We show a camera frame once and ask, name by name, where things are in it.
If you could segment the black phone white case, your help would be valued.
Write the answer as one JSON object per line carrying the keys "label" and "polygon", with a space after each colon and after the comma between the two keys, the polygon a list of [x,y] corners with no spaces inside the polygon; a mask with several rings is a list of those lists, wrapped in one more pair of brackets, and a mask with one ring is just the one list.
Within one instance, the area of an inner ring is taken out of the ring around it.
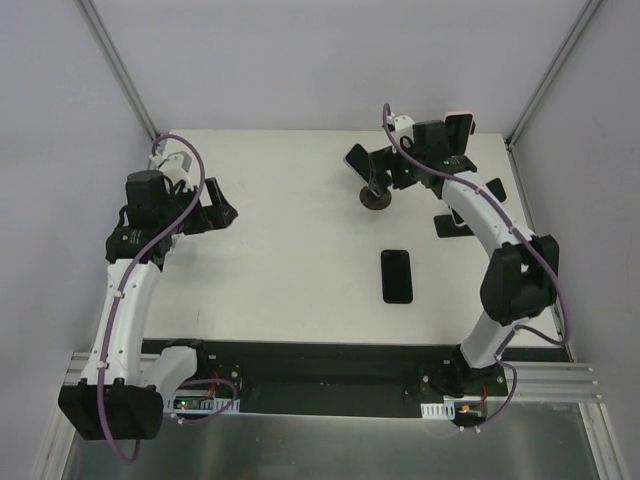
{"label": "black phone white case", "polygon": [[370,181],[369,152],[361,144],[355,144],[347,152],[344,156],[344,162],[365,184]]}

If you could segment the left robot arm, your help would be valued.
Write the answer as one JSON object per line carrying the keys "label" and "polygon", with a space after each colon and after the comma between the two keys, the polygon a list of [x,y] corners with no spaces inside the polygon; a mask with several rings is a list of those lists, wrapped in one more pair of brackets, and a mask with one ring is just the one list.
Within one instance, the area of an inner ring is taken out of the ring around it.
{"label": "left robot arm", "polygon": [[141,365],[143,333],[154,290],[175,240],[227,228],[237,211],[215,178],[198,189],[159,171],[130,174],[126,204],[106,240],[107,291],[98,334],[79,380],[62,386],[58,405],[89,441],[149,440],[159,432],[164,409],[184,383],[199,389],[213,368],[201,340],[170,340],[154,363]]}

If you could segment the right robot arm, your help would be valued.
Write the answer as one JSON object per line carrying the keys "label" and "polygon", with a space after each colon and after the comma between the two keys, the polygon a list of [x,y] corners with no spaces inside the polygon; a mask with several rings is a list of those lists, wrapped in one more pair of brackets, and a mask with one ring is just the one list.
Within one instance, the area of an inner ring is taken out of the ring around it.
{"label": "right robot arm", "polygon": [[496,373],[516,333],[556,302],[559,245],[517,224],[473,161],[454,151],[443,121],[416,122],[385,112],[382,128],[390,144],[366,155],[368,196],[381,200],[392,189],[422,184],[461,217],[489,258],[480,286],[482,313],[430,377],[433,390],[461,398]]}

